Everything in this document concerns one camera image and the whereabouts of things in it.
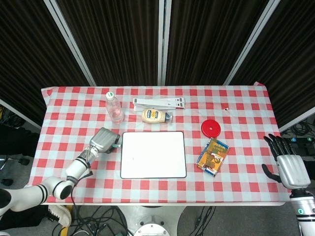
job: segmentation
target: metal frame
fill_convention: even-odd
[[[87,79],[90,86],[96,86],[96,83],[90,73],[88,65],[86,64],[81,51],[71,33],[71,30],[66,23],[63,14],[61,13],[59,6],[56,0],[43,0],[46,4],[50,14],[52,15],[53,19],[55,20],[61,34],[63,35],[65,41],[67,42],[68,47],[70,48],[74,58],[76,59],[77,63],[79,64],[85,78]]]
[[[260,33],[262,32],[263,28],[265,27],[265,25],[269,21],[272,13],[277,8],[279,2],[280,2],[280,0],[269,0],[264,11],[262,12],[260,18],[258,19],[254,29],[252,30],[252,33],[251,33],[250,37],[248,38],[241,54],[237,58],[232,70],[230,71],[230,73],[227,76],[223,85],[229,85],[231,83],[231,80],[234,78],[236,72],[238,71],[238,69],[240,68],[244,59],[246,58],[247,54],[251,50],[253,44],[256,42],[256,40],[259,37]]]
[[[302,115],[298,116],[297,118],[291,120],[289,123],[285,124],[284,126],[281,126],[279,128],[280,132],[284,132],[285,130],[289,129],[291,126],[305,120],[307,117],[310,117],[311,115],[315,114],[315,107],[309,109],[308,111],[304,112]]]
[[[36,124],[34,121],[32,121],[30,118],[28,118],[27,116],[23,115],[22,113],[20,113],[18,110],[16,110],[15,108],[11,107],[9,104],[7,104],[5,101],[0,99],[0,104],[3,105],[5,108],[9,109],[10,111],[14,112],[15,114],[17,114],[19,117],[23,118],[24,120],[26,120],[28,123],[30,123],[31,125],[35,126],[37,129],[41,129],[41,126]]]
[[[236,206],[267,206],[277,207],[282,206],[286,202],[226,202],[226,203],[132,203],[133,206],[145,206],[145,207],[167,207],[167,206],[186,206],[186,207],[203,207],[203,206],[221,206],[221,207],[236,207]],[[80,206],[130,206],[130,203],[75,203]],[[42,205],[60,205],[60,203],[43,203]]]
[[[158,56],[157,56],[157,85],[164,86],[167,67],[169,28],[171,22],[172,0],[158,2]]]

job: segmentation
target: robotic arm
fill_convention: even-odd
[[[0,189],[0,220],[9,209],[23,211],[44,203],[50,195],[61,200],[67,198],[87,169],[90,170],[90,173],[83,177],[92,175],[91,163],[98,157],[98,154],[110,153],[114,149],[112,145],[118,142],[119,137],[102,127],[90,140],[90,146],[67,168],[66,180],[52,176],[41,184],[31,187],[17,190]]]
[[[266,165],[262,165],[267,177],[281,183],[291,190],[290,200],[304,236],[315,235],[315,200],[306,191],[311,183],[302,158],[290,143],[279,136],[269,134],[264,137],[277,163],[279,175],[272,174]]]

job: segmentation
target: black curtain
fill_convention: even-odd
[[[158,0],[58,0],[100,86],[156,85]]]
[[[1,0],[0,21],[0,99],[41,125],[41,88],[89,84],[43,0]]]
[[[282,0],[232,85],[263,83],[281,127],[315,106],[315,1]]]
[[[167,85],[222,85],[268,0],[173,0]]]

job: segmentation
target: red lid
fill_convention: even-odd
[[[208,119],[202,123],[201,131],[208,138],[216,138],[221,132],[221,127],[215,120]]]

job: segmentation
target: table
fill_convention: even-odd
[[[124,121],[114,124],[105,107],[105,94],[120,100]],[[88,146],[104,126],[115,133],[137,131],[183,131],[187,163],[186,178],[121,179],[121,150],[101,154],[92,164],[94,175],[74,190],[78,204],[159,205],[281,205],[288,191],[268,179],[265,163],[277,173],[276,163],[263,136],[279,135],[265,86],[176,87],[51,87],[42,94],[47,105],[45,119],[31,170],[29,184],[49,176],[65,178],[65,169]],[[184,97],[186,109],[173,111],[172,123],[147,124],[133,111],[133,98]],[[200,126],[206,119],[221,126],[218,139],[230,151],[219,173],[212,177],[196,166],[208,141]],[[71,203],[71,199],[48,203]]]

